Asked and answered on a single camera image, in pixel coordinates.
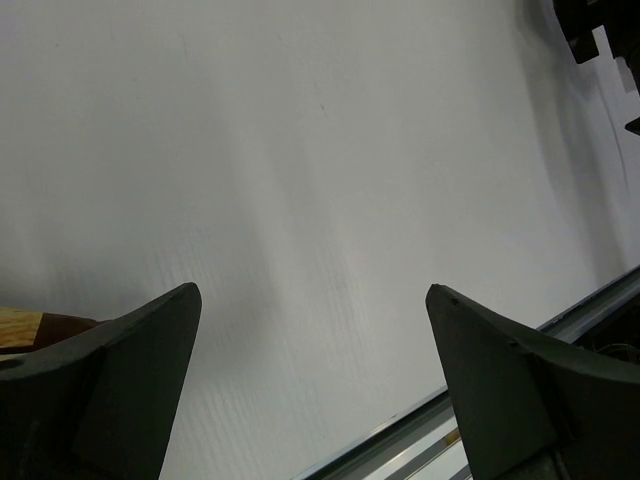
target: white wall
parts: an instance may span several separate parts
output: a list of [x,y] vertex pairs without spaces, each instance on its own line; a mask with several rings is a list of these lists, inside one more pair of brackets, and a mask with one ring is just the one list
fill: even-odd
[[443,384],[430,283],[535,325],[640,259],[640,102],[547,3],[4,0],[0,303],[198,282],[162,478],[294,476]]

